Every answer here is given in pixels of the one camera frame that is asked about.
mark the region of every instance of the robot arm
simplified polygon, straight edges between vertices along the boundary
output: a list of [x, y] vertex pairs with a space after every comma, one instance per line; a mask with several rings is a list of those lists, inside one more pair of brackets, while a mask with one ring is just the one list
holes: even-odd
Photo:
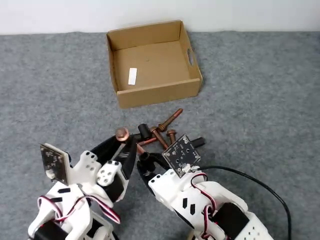
[[50, 191], [38, 199], [39, 212], [28, 228], [34, 240], [115, 240], [113, 226], [91, 210], [96, 201], [102, 212], [120, 223], [112, 210], [124, 198], [135, 165], [137, 142], [113, 136], [90, 151], [84, 151], [72, 167], [68, 153], [41, 145], [46, 175], [57, 180]]
[[[188, 172], [179, 178], [170, 169], [163, 175], [157, 174], [148, 184], [159, 202], [194, 229], [198, 240], [273, 240], [257, 216], [248, 211], [243, 199], [217, 182], [205, 181], [200, 173]], [[215, 201], [215, 211], [207, 220], [204, 211], [211, 201], [203, 193]]]
[[193, 228], [193, 239], [273, 240], [243, 199], [219, 183], [207, 181], [205, 173], [191, 171], [200, 156], [187, 136], [162, 156], [171, 167], [165, 168], [164, 174], [155, 174], [153, 162], [158, 161], [150, 157], [146, 160], [143, 155], [139, 156], [137, 169], [155, 198]]

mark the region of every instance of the copper bolt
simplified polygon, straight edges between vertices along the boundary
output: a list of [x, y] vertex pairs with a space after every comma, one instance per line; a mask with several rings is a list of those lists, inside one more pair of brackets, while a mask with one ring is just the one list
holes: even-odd
[[156, 142], [157, 140], [158, 140], [158, 139], [157, 139], [156, 137], [152, 137], [152, 138], [150, 138], [150, 139], [148, 139], [148, 140], [139, 142], [139, 145], [140, 145], [140, 146], [144, 146], [144, 145], [147, 145], [147, 144], [154, 143], [154, 142]]
[[138, 154], [143, 154], [145, 152], [145, 150], [143, 149], [143, 147], [140, 144], [136, 144], [136, 151]]
[[125, 127], [120, 127], [117, 130], [115, 130], [115, 138], [119, 142], [125, 142], [129, 138], [129, 130]]
[[160, 132], [164, 132], [167, 130], [167, 127], [169, 126], [170, 123], [172, 123], [181, 113], [183, 109], [179, 108], [171, 117], [169, 117], [166, 121], [163, 123], [159, 123], [158, 129]]
[[166, 135], [170, 138], [171, 144], [173, 144], [176, 141], [176, 130], [170, 129], [166, 132]]
[[164, 149], [167, 149], [169, 146], [166, 143], [166, 140], [162, 137], [162, 135], [158, 132], [157, 128], [155, 126], [150, 128], [150, 131], [154, 134], [156, 139], [161, 143]]

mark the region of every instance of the cable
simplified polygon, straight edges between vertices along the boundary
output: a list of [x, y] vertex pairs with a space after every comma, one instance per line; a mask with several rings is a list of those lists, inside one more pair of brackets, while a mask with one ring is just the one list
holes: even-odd
[[193, 183], [193, 180], [196, 178], [196, 177], [199, 177], [199, 176], [203, 176], [204, 177], [204, 180], [205, 181], [208, 181], [208, 176], [206, 173], [204, 172], [200, 172], [200, 173], [197, 173], [196, 175], [194, 175], [192, 178], [191, 178], [191, 186], [194, 187], [195, 189], [198, 189], [200, 191], [201, 194], [203, 194], [205, 197], [207, 197], [210, 202], [211, 202], [211, 205], [208, 204], [204, 207], [203, 209], [203, 219], [204, 219], [204, 230], [203, 230], [203, 234], [201, 235], [201, 238], [202, 239], [208, 239], [209, 237], [212, 237], [210, 234], [207, 233], [207, 230], [208, 230], [208, 221], [209, 221], [209, 216], [212, 217], [214, 215], [214, 212], [217, 208], [217, 204], [216, 204], [216, 201], [214, 200], [214, 198], [212, 196], [210, 196], [208, 193], [206, 193], [205, 191], [201, 190], [199, 187], [197, 187], [194, 183]]
[[62, 217], [63, 214], [62, 214], [61, 209], [58, 207], [58, 205], [55, 204], [50, 198], [48, 198], [46, 196], [41, 195], [41, 196], [38, 197], [36, 203], [37, 203], [39, 209], [40, 209], [41, 203], [43, 201], [47, 201], [49, 204], [51, 204], [52, 209], [55, 211], [55, 213], [56, 213], [58, 218]]
[[40, 196], [38, 198], [38, 207], [40, 208], [41, 203], [43, 200], [47, 201], [48, 203], [50, 203], [53, 207], [53, 210], [57, 213], [57, 218], [55, 219], [55, 221], [57, 222], [63, 222], [64, 220], [66, 220], [75, 210], [76, 210], [76, 206], [78, 205], [78, 203], [83, 200], [83, 199], [91, 199], [96, 201], [103, 214], [106, 215], [108, 218], [110, 218], [112, 221], [114, 221], [117, 224], [120, 224], [121, 219], [120, 216], [114, 211], [112, 210], [108, 205], [106, 205], [104, 202], [102, 202], [100, 199], [98, 199], [96, 196], [93, 195], [84, 195], [82, 197], [79, 197], [75, 203], [73, 204], [73, 206], [71, 207], [71, 209], [69, 210], [69, 212], [63, 216], [61, 209], [48, 197], [46, 196]]
[[236, 170], [236, 169], [233, 169], [230, 167], [226, 167], [226, 166], [218, 166], [218, 165], [203, 166], [203, 167], [195, 169], [194, 171], [201, 171], [201, 170], [208, 170], [208, 169], [222, 169], [222, 170], [226, 170], [226, 171], [238, 174], [238, 175], [243, 176], [247, 179], [250, 179], [251, 181], [254, 181], [255, 183], [264, 187], [270, 193], [272, 193], [272, 195], [274, 195], [284, 207], [284, 210], [287, 215], [287, 222], [288, 222], [288, 240], [291, 240], [291, 238], [292, 238], [292, 222], [291, 222], [290, 210], [289, 210], [286, 202], [274, 190], [272, 190], [268, 185], [266, 185], [265, 183], [263, 183], [262, 181], [260, 181], [256, 178], [254, 178], [253, 176], [250, 176], [242, 171], [239, 171], [239, 170]]
[[192, 181], [196, 178], [196, 177], [199, 177], [199, 176], [204, 176], [205, 177], [205, 181], [208, 181], [208, 176], [207, 174], [205, 174], [204, 172], [200, 172], [196, 175], [194, 175], [192, 178], [191, 178], [191, 186], [194, 187], [195, 189], [198, 189], [203, 195], [205, 195], [211, 202], [212, 204], [212, 213], [215, 212], [216, 208], [217, 208], [217, 204], [216, 204], [216, 201], [214, 200], [214, 198], [212, 196], [210, 196], [208, 193], [206, 193], [205, 191], [201, 190], [200, 188], [198, 188]]

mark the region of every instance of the white wall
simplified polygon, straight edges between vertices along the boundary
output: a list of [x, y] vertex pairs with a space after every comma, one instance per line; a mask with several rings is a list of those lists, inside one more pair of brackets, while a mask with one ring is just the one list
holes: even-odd
[[106, 32], [181, 19], [190, 31], [320, 31], [320, 0], [0, 0], [0, 34]]

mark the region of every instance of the sticker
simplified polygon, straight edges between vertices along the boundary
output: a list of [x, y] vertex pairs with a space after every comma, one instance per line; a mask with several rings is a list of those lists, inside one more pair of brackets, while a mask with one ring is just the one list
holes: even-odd
[[136, 78], [137, 78], [137, 68], [130, 68], [129, 70], [129, 85], [136, 85]]

